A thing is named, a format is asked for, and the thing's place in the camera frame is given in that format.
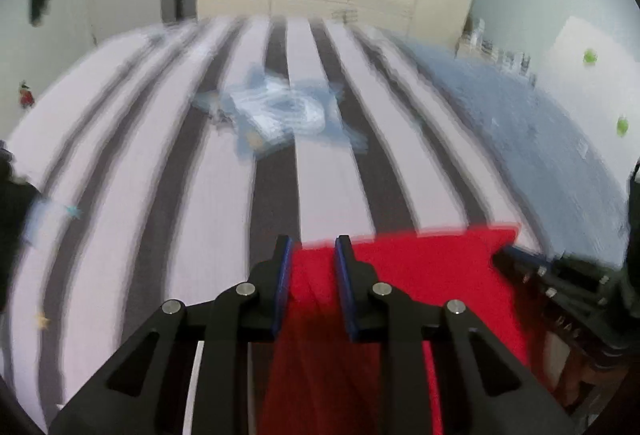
red cloth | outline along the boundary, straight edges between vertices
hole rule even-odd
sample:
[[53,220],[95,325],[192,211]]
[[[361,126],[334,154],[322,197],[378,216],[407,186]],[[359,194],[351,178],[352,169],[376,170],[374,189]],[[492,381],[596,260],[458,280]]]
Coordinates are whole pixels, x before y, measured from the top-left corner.
[[[516,237],[514,227],[462,233],[379,237],[353,242],[356,258],[414,300],[461,299],[524,364],[540,338],[516,316],[513,288],[491,256]],[[289,306],[275,346],[260,435],[371,435],[378,432],[378,346],[348,341],[338,301],[334,247],[294,252]],[[435,435],[442,426],[431,351],[424,344]]]

yellow star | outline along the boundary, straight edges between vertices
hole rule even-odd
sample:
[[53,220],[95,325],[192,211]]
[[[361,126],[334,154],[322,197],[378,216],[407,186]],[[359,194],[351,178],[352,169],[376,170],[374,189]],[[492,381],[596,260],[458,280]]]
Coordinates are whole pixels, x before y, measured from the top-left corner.
[[43,312],[39,312],[36,316],[36,323],[38,324],[38,330],[45,330],[49,326],[50,319],[44,316]]

